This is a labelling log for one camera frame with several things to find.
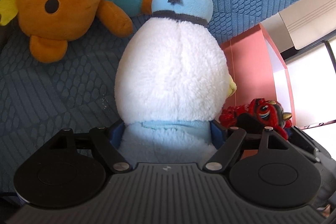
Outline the white blue duck plush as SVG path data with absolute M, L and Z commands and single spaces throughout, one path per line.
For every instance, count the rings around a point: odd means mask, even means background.
M 118 150 L 132 165 L 202 165 L 216 151 L 210 123 L 237 88 L 207 28 L 213 2 L 153 0 L 151 9 L 116 73 L 114 96 L 125 123 Z

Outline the blue textured chair cover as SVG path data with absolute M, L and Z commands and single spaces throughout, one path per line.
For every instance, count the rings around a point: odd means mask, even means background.
M 210 32 L 222 43 L 299 0 L 213 0 Z M 127 40 L 99 20 L 69 43 L 57 63 L 37 62 L 29 38 L 13 22 L 1 50 L 1 191 L 30 155 L 60 129 L 87 132 L 117 118 L 114 79 Z

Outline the red black monster toy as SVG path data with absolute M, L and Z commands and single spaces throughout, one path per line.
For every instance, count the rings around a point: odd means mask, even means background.
M 290 120 L 292 114 L 284 112 L 279 102 L 266 100 L 265 98 L 255 98 L 249 104 L 223 109 L 219 121 L 226 128 L 236 126 L 238 117 L 242 114 L 249 114 L 262 125 L 272 127 L 285 140 L 288 140 L 288 133 L 285 129 L 292 126 Z

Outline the pink cardboard box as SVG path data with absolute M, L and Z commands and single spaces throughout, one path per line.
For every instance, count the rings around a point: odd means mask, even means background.
M 296 124 L 288 68 L 266 29 L 258 24 L 220 45 L 237 90 L 224 107 L 250 103 L 254 98 L 280 102 Z

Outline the black curved tube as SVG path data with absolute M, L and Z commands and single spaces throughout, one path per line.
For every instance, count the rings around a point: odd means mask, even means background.
M 332 63 L 333 68 L 334 68 L 334 70 L 336 72 L 336 59 L 335 59 L 335 54 L 334 54 L 334 52 L 333 52 L 333 50 L 331 48 L 331 44 L 330 44 L 329 41 L 324 41 L 324 45 L 325 45 L 325 47 L 327 49 L 327 52 L 328 52 L 329 57 L 331 59 L 331 63 Z

